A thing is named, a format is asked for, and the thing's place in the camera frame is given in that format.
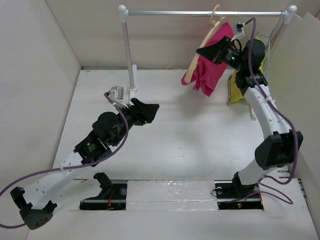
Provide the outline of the pink trousers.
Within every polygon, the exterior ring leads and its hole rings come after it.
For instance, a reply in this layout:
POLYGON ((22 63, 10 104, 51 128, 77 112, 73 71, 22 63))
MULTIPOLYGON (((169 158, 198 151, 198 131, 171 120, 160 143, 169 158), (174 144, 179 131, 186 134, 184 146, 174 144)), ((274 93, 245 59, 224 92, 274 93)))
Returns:
MULTIPOLYGON (((205 40, 206 43, 202 44, 201 47, 207 47, 220 41, 224 36, 233 38, 234 32, 231 25, 227 22, 223 23, 215 31, 211 30, 205 40)), ((206 96, 211 96, 215 90, 219 79, 225 72, 227 64, 214 64, 199 54, 195 55, 198 57, 197 61, 192 61, 187 72, 181 79, 181 84, 186 86, 190 83, 194 83, 193 89, 195 91, 201 90, 206 96)))

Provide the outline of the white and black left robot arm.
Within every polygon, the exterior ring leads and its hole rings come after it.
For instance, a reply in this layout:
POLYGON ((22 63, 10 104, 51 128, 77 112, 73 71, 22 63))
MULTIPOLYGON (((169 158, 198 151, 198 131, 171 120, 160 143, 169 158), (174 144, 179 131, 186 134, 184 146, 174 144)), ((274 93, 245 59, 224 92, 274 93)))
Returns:
POLYGON ((147 104, 137 98, 128 107, 117 107, 118 113, 104 112, 92 124, 92 131, 78 143, 59 167, 45 170, 45 176, 27 187, 10 191, 24 224, 36 230, 49 222, 58 211, 91 197, 108 199, 113 195, 113 183, 104 172, 75 183, 74 180, 99 163, 115 155, 124 145, 133 126, 150 124, 159 104, 147 104))

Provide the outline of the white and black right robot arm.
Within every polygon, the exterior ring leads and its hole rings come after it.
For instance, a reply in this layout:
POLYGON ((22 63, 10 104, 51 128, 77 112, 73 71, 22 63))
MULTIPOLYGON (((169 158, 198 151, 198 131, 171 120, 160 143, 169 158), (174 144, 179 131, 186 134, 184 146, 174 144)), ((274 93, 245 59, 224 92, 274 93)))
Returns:
POLYGON ((262 41, 253 38, 245 47, 236 48, 234 41, 225 36, 196 52, 216 65, 225 63, 237 71, 236 86, 252 107, 262 129, 263 142, 255 149, 254 160, 234 174, 231 186, 222 189, 232 198, 242 198, 251 194, 258 181, 271 171, 297 165, 303 135, 278 110, 271 97, 267 79, 260 70, 265 58, 262 41))

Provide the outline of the black left arm base rail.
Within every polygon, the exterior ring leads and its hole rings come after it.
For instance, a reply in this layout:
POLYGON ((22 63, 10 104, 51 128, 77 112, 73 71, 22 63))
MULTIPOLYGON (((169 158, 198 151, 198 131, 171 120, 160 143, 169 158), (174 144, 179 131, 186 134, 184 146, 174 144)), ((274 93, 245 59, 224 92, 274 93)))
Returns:
POLYGON ((127 182, 113 183, 112 190, 107 195, 99 194, 80 202, 79 209, 83 211, 122 211, 126 209, 127 182))

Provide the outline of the black right arm base rail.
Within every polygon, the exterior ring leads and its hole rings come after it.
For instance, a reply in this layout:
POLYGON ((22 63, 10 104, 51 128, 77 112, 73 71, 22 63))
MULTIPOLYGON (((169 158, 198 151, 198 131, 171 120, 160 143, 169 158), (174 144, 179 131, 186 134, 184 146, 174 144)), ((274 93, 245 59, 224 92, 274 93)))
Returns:
POLYGON ((263 210, 260 189, 253 184, 236 190, 231 180, 215 180, 211 195, 218 210, 263 210))

